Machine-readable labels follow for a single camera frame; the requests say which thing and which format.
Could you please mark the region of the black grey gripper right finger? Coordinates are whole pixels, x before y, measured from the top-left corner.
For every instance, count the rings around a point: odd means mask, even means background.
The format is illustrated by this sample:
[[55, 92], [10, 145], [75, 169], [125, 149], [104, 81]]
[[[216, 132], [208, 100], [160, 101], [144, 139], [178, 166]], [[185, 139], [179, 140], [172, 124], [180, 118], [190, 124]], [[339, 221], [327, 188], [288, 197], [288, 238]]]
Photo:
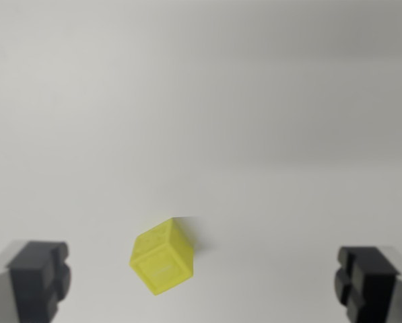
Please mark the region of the black grey gripper right finger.
[[391, 246], [342, 246], [334, 288], [350, 322], [402, 322], [402, 254]]

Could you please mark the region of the black grey gripper left finger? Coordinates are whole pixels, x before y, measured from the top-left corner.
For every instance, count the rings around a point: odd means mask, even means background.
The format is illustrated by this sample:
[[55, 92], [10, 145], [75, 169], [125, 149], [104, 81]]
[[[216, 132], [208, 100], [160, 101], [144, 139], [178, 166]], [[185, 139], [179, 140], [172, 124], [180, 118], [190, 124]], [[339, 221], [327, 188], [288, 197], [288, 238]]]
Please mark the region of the black grey gripper left finger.
[[15, 240], [0, 252], [0, 322], [52, 322], [69, 292], [69, 245]]

